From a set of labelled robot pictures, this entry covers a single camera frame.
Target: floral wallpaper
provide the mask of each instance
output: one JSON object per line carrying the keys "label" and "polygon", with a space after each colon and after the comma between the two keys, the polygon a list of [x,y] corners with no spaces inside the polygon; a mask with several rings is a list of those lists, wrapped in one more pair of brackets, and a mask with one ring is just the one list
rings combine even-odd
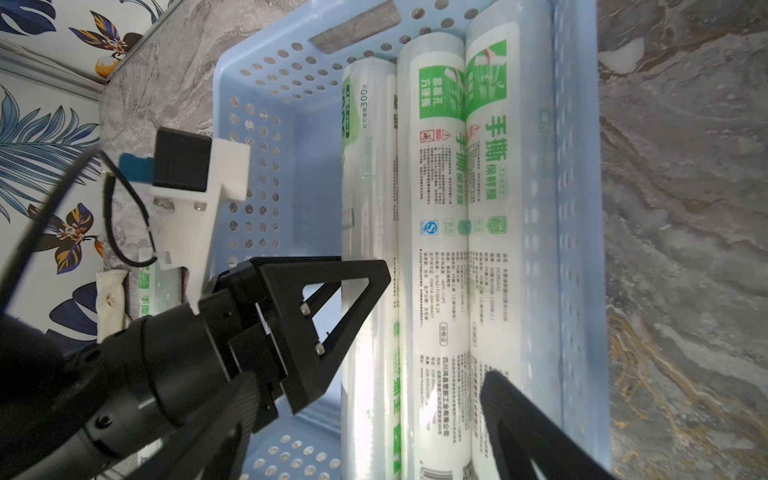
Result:
{"label": "floral wallpaper", "polygon": [[[16,25],[33,29],[35,24],[18,20]],[[61,175],[99,136],[96,101],[1,71],[0,99],[2,268]],[[49,219],[8,310],[64,353],[96,339],[101,187],[101,165],[93,160]]]}
{"label": "floral wallpaper", "polygon": [[174,2],[159,1],[0,0],[0,38],[103,83]]}

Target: gray marble surface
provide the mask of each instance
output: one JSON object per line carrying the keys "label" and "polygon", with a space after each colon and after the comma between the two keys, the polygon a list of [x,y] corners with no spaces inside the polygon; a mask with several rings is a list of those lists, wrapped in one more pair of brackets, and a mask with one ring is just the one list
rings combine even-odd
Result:
{"label": "gray marble surface", "polygon": [[[184,0],[104,91],[108,152],[209,134],[217,58],[301,3]],[[768,478],[768,2],[598,9],[613,473]]]}

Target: flower pattern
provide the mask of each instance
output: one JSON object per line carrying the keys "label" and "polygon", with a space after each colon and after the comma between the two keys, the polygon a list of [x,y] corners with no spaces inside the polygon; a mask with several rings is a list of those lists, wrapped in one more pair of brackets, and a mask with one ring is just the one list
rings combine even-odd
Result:
{"label": "flower pattern", "polygon": [[[40,209],[30,204],[27,207],[29,217],[35,219],[40,215]],[[80,265],[82,261],[82,243],[87,240],[94,241],[94,248],[102,255],[103,246],[95,235],[86,235],[93,226],[94,217],[90,210],[83,204],[78,204],[76,208],[67,214],[66,221],[51,215],[46,227],[47,233],[44,233],[35,248],[35,252],[56,249],[54,258],[56,260],[56,274],[71,272]]]}

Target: plastic wrap roll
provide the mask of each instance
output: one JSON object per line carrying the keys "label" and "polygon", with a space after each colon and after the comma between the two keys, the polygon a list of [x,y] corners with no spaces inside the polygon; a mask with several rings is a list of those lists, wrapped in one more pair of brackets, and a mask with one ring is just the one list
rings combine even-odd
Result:
{"label": "plastic wrap roll", "polygon": [[504,373],[561,420],[551,6],[501,0],[467,32],[472,461],[499,478],[479,389]]}
{"label": "plastic wrap roll", "polygon": [[[397,278],[395,65],[355,62],[343,80],[343,260],[385,260]],[[365,280],[342,284],[346,311]],[[362,325],[342,366],[342,466],[348,480],[400,478],[397,282]]]}
{"label": "plastic wrap roll", "polygon": [[467,478],[471,401],[464,43],[408,43],[397,70],[404,478]]}

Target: light blue basket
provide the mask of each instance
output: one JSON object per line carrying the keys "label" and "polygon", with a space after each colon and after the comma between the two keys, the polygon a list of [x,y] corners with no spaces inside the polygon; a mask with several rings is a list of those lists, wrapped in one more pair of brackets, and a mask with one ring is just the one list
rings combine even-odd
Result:
{"label": "light blue basket", "polygon": [[[339,255],[343,67],[367,55],[393,60],[401,40],[425,28],[464,37],[466,17],[492,3],[392,1],[400,17],[396,26],[332,54],[309,39],[382,0],[310,1],[221,56],[214,77],[214,134],[252,144],[253,159],[250,198],[221,208],[211,273],[250,257]],[[553,0],[553,5],[561,426],[608,466],[597,12],[590,0]],[[412,15],[417,8],[424,9],[419,19]],[[340,308],[337,296],[316,315],[318,332],[333,328]],[[338,478],[332,463],[341,458],[338,380],[297,417],[290,417],[286,405],[279,407],[280,419],[251,439],[243,473],[280,480]]]}

